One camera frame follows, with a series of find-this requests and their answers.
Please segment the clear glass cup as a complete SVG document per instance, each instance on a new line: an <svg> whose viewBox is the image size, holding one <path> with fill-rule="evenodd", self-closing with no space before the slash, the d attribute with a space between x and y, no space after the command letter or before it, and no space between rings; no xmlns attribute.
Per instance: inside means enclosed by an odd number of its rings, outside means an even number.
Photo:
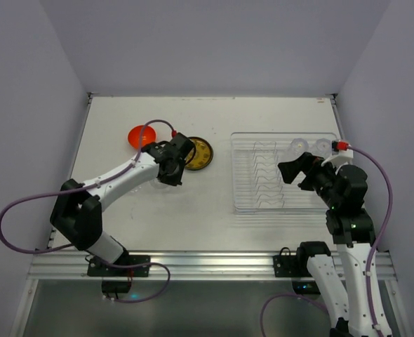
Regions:
<svg viewBox="0 0 414 337"><path fill-rule="evenodd" d="M130 193L131 193L131 194L135 194L135 193L137 193L137 192L141 191L141 188L142 188L142 186L141 186L141 185L136 186L136 187L134 187L134 188L130 191Z"/></svg>
<svg viewBox="0 0 414 337"><path fill-rule="evenodd" d="M309 149L308 142L303 138L295 138L292 140L287 149L287 156L294 160L307 152Z"/></svg>
<svg viewBox="0 0 414 337"><path fill-rule="evenodd" d="M162 183L157 178L151 180L149 183L155 190L158 190L160 192L167 190L169 188L169 185Z"/></svg>
<svg viewBox="0 0 414 337"><path fill-rule="evenodd" d="M332 141L326 138L318 139L312 148L312 154L326 159L332 155Z"/></svg>

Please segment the yellow patterned plate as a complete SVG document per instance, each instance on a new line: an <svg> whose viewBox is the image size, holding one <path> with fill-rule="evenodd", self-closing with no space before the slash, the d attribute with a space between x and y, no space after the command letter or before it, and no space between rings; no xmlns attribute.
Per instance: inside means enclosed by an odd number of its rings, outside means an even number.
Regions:
<svg viewBox="0 0 414 337"><path fill-rule="evenodd" d="M192 136L189 139L194 143L195 150L189 153L185 168L190 171L200 171L206 168L213 160L213 148L203 138Z"/></svg>

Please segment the orange plastic bowl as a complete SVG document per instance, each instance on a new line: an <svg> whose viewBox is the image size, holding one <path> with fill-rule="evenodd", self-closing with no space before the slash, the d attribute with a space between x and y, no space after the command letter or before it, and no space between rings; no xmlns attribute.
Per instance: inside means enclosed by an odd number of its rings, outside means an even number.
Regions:
<svg viewBox="0 0 414 337"><path fill-rule="evenodd" d="M156 131L151 126L139 125L128 133L128 143L136 150L156 141Z"/></svg>

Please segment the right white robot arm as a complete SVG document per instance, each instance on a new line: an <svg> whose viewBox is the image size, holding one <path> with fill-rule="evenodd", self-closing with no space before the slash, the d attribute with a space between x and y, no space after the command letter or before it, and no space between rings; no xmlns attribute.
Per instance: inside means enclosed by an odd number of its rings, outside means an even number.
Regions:
<svg viewBox="0 0 414 337"><path fill-rule="evenodd" d="M305 152L278 165L286 184L303 174L298 187L315 192L328 207L326 225L344 276L338 276L323 242L301 243L296 257L319 288L330 318L330 336L391 336L376 271L375 229L363 208L368 177L358 166L338 165L336 160Z"/></svg>

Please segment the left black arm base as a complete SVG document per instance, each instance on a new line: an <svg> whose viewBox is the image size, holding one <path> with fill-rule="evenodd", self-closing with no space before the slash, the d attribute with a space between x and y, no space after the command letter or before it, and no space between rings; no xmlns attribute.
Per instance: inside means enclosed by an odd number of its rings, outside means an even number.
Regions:
<svg viewBox="0 0 414 337"><path fill-rule="evenodd" d="M123 299L130 292L135 278L149 276L149 266L144 265L144 263L151 262L148 255L125 253L114 262L115 265L121 267L108 266L95 256L86 260L88 261L87 275L89 277L100 277L102 279L102 294L115 300Z"/></svg>

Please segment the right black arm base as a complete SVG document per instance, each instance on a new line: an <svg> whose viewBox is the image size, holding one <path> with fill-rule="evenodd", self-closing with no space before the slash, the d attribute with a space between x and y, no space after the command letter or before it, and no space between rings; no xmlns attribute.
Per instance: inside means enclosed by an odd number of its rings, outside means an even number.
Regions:
<svg viewBox="0 0 414 337"><path fill-rule="evenodd" d="M301 281L302 278L311 277L307 270L307 260L315 255L330 256L325 242L301 242L295 253L288 247L283 247L272 257L274 276L291 278L293 290L298 295L319 295L320 291L315 281Z"/></svg>

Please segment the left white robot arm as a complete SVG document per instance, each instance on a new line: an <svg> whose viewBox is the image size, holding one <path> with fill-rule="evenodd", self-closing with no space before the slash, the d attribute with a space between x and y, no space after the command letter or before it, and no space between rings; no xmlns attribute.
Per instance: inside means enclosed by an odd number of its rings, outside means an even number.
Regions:
<svg viewBox="0 0 414 337"><path fill-rule="evenodd" d="M186 160L196 152L181 133L168 142L150 143L104 175L78 183L66 181L51 213L51 225L79 251L87 251L109 264L127 255L126 249L103 230L102 214L116 200L151 180L182 184Z"/></svg>

